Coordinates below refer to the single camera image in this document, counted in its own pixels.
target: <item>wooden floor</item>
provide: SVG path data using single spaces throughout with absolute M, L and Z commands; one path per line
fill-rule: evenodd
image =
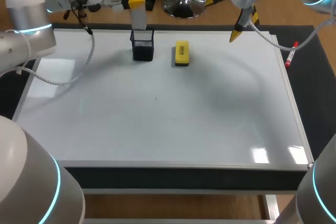
M 176 19 L 161 9 L 164 0 L 156 0 L 155 8 L 148 13 L 149 24 L 168 25 L 232 25 L 240 10 L 230 1 L 211 6 L 198 18 Z M 262 25 L 314 25 L 328 18 L 317 14 L 299 0 L 260 0 L 256 3 Z M 0 28 L 12 25 L 5 10 L 4 0 L 0 5 Z M 63 20 L 63 13 L 52 14 L 52 22 L 75 23 L 73 16 Z M 88 14 L 91 23 L 130 23 L 128 12 L 114 13 L 102 9 Z M 336 70 L 336 27 L 326 27 L 319 33 L 329 61 Z M 278 196 L 279 208 L 283 209 L 292 196 Z M 208 219 L 262 219 L 265 213 L 260 208 L 257 195 L 86 195 L 89 218 L 208 218 Z

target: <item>black mat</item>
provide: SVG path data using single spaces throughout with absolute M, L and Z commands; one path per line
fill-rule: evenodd
M 80 28 L 54 24 L 54 28 Z M 131 29 L 129 25 L 94 24 L 92 29 Z M 233 26 L 164 26 L 155 30 L 232 30 Z M 303 42 L 312 26 L 261 26 L 280 45 Z M 288 52 L 282 51 L 284 61 Z M 12 118 L 27 74 L 0 79 L 0 114 Z M 336 78 L 317 36 L 298 50 L 288 76 L 314 159 L 336 133 Z M 166 188 L 223 190 L 296 190 L 305 172 L 232 169 L 68 168 L 83 188 Z

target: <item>black mesh pen holder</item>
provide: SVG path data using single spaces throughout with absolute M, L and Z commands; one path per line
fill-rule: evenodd
M 154 55 L 154 30 L 133 30 L 131 33 L 133 60 L 152 61 Z

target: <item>yellow object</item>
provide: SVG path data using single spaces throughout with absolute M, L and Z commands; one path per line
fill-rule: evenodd
M 189 42 L 179 40 L 176 42 L 175 66 L 189 65 Z
M 128 0 L 131 9 L 137 9 L 146 3 L 145 0 Z
M 208 6 L 214 3 L 214 0 L 206 0 L 205 5 L 204 6 Z
M 241 33 L 242 33 L 241 31 L 233 30 L 230 37 L 230 43 L 233 42 L 236 38 L 238 38 Z
M 258 21 L 258 19 L 259 19 L 258 13 L 254 13 L 252 17 L 253 24 L 255 24 Z

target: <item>yellow sponge eraser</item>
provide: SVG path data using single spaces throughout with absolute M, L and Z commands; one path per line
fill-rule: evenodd
M 179 40 L 176 42 L 175 66 L 189 65 L 189 42 Z

